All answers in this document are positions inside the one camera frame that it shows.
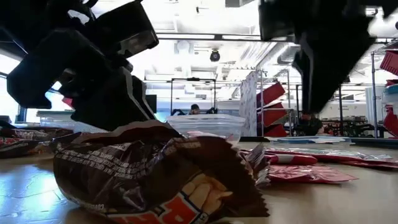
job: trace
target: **table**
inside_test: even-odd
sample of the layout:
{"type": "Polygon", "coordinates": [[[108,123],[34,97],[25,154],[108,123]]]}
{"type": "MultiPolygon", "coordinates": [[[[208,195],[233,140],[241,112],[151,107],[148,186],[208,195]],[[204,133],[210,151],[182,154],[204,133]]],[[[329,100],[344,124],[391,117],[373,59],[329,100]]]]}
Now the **table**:
{"type": "MultiPolygon", "coordinates": [[[[255,143],[242,143],[242,148],[255,143]]],[[[398,151],[350,147],[373,154],[398,151]]],[[[396,224],[398,173],[331,165],[359,180],[341,185],[274,184],[264,191],[271,216],[245,224],[396,224]]],[[[65,199],[52,174],[52,156],[0,160],[0,223],[109,224],[65,199]]]]}

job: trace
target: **wooden table surface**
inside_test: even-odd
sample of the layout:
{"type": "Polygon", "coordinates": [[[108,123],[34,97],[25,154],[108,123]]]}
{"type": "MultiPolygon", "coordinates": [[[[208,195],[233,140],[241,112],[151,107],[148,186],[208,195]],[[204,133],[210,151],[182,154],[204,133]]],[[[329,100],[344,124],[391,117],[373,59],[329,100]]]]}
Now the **wooden table surface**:
{"type": "MultiPolygon", "coordinates": [[[[255,146],[244,143],[242,148],[255,146]]],[[[370,154],[398,151],[350,147],[370,154]]],[[[271,216],[238,218],[243,223],[396,224],[398,172],[328,165],[358,177],[341,185],[274,184],[264,191],[271,216]]],[[[0,223],[106,224],[65,199],[52,173],[52,156],[0,160],[0,223]]]]}

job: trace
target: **security camera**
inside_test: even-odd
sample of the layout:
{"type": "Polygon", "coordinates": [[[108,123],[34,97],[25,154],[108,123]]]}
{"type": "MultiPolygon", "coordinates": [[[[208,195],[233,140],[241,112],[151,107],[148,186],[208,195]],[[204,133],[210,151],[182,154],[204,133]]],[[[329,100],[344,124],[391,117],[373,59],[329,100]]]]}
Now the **security camera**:
{"type": "Polygon", "coordinates": [[[213,50],[210,54],[210,60],[212,62],[218,62],[220,60],[220,53],[218,53],[218,50],[213,50]]]}

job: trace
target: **desk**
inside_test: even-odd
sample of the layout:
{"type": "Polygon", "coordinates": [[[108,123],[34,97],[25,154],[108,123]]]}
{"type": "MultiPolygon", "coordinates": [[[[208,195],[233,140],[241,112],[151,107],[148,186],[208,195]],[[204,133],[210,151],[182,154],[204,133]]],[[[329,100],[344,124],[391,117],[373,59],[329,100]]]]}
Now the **desk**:
{"type": "MultiPolygon", "coordinates": [[[[350,149],[398,158],[395,150],[350,149]]],[[[359,180],[341,185],[274,184],[264,191],[269,218],[234,220],[245,224],[398,223],[397,172],[329,166],[359,180]]],[[[110,224],[65,199],[55,183],[50,155],[0,160],[0,223],[110,224]]]]}

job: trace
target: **blue lid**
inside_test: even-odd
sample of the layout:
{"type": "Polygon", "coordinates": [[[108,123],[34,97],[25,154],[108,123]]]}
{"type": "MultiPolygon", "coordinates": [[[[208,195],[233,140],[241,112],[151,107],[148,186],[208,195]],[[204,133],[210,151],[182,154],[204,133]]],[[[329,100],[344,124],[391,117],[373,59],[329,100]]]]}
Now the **blue lid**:
{"type": "Polygon", "coordinates": [[[385,87],[383,92],[386,95],[398,94],[398,84],[385,87]]]}

